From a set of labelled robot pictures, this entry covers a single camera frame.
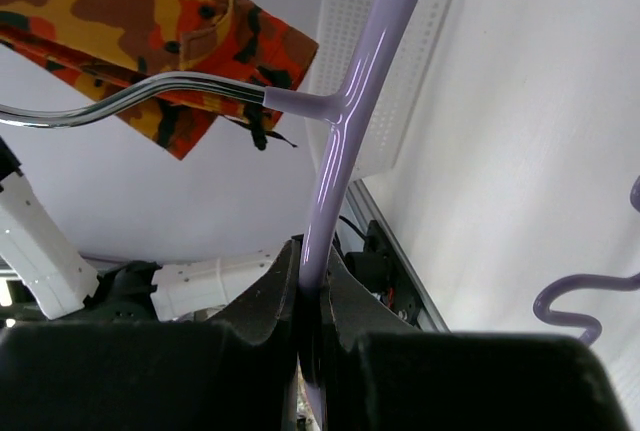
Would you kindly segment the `lilac plastic hanger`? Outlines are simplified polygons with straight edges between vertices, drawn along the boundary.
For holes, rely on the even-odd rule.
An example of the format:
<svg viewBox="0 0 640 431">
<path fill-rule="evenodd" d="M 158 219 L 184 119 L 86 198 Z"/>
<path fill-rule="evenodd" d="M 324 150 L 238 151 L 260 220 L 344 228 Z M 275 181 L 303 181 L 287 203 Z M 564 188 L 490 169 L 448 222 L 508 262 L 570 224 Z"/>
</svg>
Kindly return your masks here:
<svg viewBox="0 0 640 431">
<path fill-rule="evenodd" d="M 199 90 L 246 103 L 323 120 L 330 126 L 322 168 L 316 180 L 299 264 L 299 290 L 309 303 L 308 319 L 316 321 L 326 283 L 330 245 L 348 180 L 384 81 L 418 0 L 373 0 L 366 24 L 341 87 L 318 96 L 277 87 L 260 87 L 195 72 L 166 72 L 89 107 L 36 112 L 3 107 L 2 118 L 13 125 L 72 127 L 117 114 L 164 91 Z"/>
</svg>

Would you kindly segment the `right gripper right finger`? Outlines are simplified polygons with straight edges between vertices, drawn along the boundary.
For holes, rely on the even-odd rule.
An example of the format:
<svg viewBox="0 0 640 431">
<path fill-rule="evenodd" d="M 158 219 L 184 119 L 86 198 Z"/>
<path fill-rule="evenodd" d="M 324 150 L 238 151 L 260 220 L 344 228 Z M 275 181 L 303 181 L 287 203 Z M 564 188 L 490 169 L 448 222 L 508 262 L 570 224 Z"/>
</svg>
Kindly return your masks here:
<svg viewBox="0 0 640 431">
<path fill-rule="evenodd" d="M 329 261 L 320 297 L 327 430 L 626 430 L 596 356 L 554 335 L 425 332 Z"/>
</svg>

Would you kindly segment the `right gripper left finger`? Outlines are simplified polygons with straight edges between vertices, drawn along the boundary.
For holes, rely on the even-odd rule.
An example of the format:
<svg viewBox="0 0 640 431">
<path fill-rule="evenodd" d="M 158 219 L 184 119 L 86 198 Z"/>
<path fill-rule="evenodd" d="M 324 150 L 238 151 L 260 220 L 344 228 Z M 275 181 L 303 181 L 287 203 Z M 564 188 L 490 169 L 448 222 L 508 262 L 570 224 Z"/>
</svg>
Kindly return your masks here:
<svg viewBox="0 0 640 431">
<path fill-rule="evenodd" d="M 1 334 L 5 430 L 291 430 L 300 244 L 204 322 L 58 321 Z"/>
</svg>

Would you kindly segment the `orange camouflage trousers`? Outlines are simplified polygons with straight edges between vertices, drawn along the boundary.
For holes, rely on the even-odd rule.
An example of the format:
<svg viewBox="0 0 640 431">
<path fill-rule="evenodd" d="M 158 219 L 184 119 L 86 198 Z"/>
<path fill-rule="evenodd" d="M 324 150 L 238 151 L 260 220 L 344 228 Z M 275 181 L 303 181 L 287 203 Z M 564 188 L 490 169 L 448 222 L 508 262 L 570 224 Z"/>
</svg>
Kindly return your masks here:
<svg viewBox="0 0 640 431">
<path fill-rule="evenodd" d="M 318 50 L 251 0 L 1 0 L 1 42 L 93 101 L 169 71 L 293 90 Z"/>
</svg>

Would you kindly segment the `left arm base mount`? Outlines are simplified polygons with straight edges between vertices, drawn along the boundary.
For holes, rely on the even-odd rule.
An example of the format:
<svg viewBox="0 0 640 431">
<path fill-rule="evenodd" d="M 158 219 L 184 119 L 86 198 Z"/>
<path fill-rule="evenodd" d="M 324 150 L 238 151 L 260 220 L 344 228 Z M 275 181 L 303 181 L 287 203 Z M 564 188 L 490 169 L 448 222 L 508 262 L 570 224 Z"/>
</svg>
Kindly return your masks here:
<svg viewBox="0 0 640 431">
<path fill-rule="evenodd" d="M 391 240 L 377 220 L 368 223 L 367 231 L 341 216 L 362 241 L 362 249 L 349 251 L 343 261 L 350 274 L 401 320 L 417 327 L 422 301 Z"/>
</svg>

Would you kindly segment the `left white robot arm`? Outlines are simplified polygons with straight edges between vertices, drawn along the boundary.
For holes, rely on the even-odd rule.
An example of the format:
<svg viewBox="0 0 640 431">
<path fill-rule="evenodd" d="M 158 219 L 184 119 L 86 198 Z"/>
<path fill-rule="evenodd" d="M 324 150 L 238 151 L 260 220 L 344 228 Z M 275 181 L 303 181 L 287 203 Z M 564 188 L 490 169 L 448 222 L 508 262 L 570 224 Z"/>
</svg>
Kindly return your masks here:
<svg viewBox="0 0 640 431">
<path fill-rule="evenodd" d="M 165 264 L 82 256 L 36 197 L 21 163 L 1 147 L 1 324 L 53 320 L 181 321 L 210 317 L 238 298 L 277 253 Z"/>
</svg>

